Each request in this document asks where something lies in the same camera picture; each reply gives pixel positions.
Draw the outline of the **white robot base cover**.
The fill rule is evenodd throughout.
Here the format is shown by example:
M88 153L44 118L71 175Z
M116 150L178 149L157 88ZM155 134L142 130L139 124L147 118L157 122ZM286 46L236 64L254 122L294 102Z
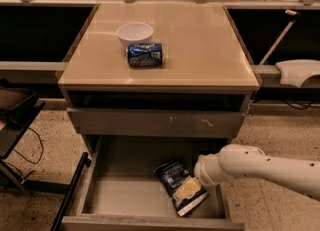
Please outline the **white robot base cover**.
M320 61L297 59L278 62L280 84L300 88L303 83L313 76L320 75Z

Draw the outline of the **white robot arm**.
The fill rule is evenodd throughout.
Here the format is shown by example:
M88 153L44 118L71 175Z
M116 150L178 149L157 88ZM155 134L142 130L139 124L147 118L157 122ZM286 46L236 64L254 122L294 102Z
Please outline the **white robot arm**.
M187 177L174 193L177 199L195 195L235 178L260 178L320 200L320 162L266 155L260 148L239 144L224 146L218 153L200 155L194 177Z

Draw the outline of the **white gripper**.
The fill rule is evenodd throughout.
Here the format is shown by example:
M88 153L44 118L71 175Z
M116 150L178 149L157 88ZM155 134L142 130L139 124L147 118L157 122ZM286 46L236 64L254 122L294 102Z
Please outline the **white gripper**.
M173 194L176 200L191 199L204 187L213 187L220 183L220 165L216 154L199 155L194 167L194 176L188 177Z

